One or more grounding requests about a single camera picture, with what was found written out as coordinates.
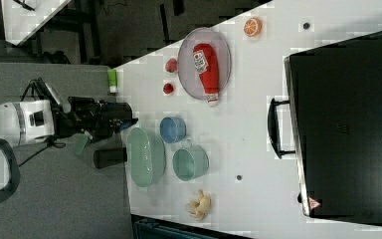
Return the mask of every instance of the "red fruit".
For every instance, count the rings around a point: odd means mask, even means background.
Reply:
[[[174,73],[176,70],[178,70],[178,62],[176,59],[171,58],[169,61],[167,61],[165,66],[166,72]]]
[[[163,87],[163,92],[166,95],[169,95],[169,94],[173,93],[173,86],[172,86],[172,84],[170,84],[170,83],[165,84],[165,86]]]

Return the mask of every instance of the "orange slice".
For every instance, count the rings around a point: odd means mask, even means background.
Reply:
[[[262,31],[263,23],[259,18],[250,18],[244,26],[244,32],[249,37],[254,37],[260,34]]]

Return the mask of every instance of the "warning label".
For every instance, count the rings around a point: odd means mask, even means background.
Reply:
[[[311,210],[315,209],[321,205],[319,202],[315,201],[314,199],[312,199],[310,197],[308,197],[308,202],[309,202],[309,208],[311,208]]]

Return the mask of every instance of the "suitcase handle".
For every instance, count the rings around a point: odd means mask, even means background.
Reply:
[[[278,102],[275,99],[271,100],[268,114],[268,132],[269,138],[271,140],[271,145],[275,150],[275,153],[279,158],[282,158],[283,155],[295,153],[294,150],[284,151],[281,147],[281,133],[279,132],[279,122],[278,122],[278,112],[276,107],[281,105],[287,105],[289,101]]]

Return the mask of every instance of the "teal bowl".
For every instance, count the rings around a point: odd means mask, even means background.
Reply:
[[[148,187],[163,175],[166,159],[160,136],[135,127],[126,139],[126,150],[129,172],[137,186]]]

